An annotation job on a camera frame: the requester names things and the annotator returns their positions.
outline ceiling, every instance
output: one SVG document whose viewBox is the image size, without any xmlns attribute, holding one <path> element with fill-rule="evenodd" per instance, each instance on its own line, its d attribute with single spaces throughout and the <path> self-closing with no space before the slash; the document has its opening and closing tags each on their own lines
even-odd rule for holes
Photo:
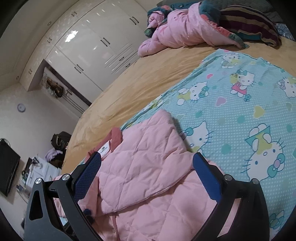
<svg viewBox="0 0 296 241">
<path fill-rule="evenodd" d="M 4 4 L 0 13 L 0 91 L 19 82 L 43 35 L 77 1 L 14 0 Z"/>
</svg>

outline hello kitty blanket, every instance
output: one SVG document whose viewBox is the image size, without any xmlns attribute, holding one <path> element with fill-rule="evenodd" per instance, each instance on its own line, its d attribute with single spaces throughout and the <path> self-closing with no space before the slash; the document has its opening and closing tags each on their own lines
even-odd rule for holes
<svg viewBox="0 0 296 241">
<path fill-rule="evenodd" d="M 296 78 L 262 58 L 219 49 L 122 130 L 158 109 L 171 113 L 189 151 L 236 180 L 260 181 L 272 239 L 296 204 L 295 106 Z"/>
</svg>

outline striped blanket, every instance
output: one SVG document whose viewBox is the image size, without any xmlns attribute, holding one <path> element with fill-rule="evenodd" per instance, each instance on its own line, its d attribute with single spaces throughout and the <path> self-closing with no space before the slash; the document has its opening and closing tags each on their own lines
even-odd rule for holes
<svg viewBox="0 0 296 241">
<path fill-rule="evenodd" d="M 221 10 L 220 26 L 243 40 L 262 40 L 276 47 L 281 40 L 273 22 L 258 10 L 243 5 L 231 5 Z"/>
</svg>

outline white wall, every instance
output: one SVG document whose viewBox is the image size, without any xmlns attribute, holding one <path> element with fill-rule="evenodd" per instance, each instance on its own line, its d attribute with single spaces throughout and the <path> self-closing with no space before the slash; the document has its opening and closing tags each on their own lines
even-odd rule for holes
<svg viewBox="0 0 296 241">
<path fill-rule="evenodd" d="M 24 113 L 17 111 L 19 103 L 25 105 Z M 61 131 L 72 134 L 76 124 L 76 120 L 41 90 L 26 92 L 18 83 L 0 92 L 0 138 L 8 139 L 14 151 L 21 156 L 17 177 L 8 197 L 0 194 L 0 207 L 17 233 L 23 233 L 20 223 L 27 208 L 15 191 L 24 163 L 36 154 L 44 158 L 52 148 L 50 140 L 53 134 Z"/>
<path fill-rule="evenodd" d="M 139 3 L 142 8 L 144 8 L 147 12 L 156 7 L 156 4 L 159 3 L 161 0 L 135 0 L 137 3 Z"/>
</svg>

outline purple cloth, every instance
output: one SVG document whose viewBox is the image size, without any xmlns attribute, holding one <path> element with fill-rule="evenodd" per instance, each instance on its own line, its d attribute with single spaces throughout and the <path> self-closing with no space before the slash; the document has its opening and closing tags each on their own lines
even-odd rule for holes
<svg viewBox="0 0 296 241">
<path fill-rule="evenodd" d="M 57 154 L 63 154 L 62 151 L 56 150 L 54 148 L 50 149 L 45 156 L 47 162 L 50 162 Z"/>
</svg>

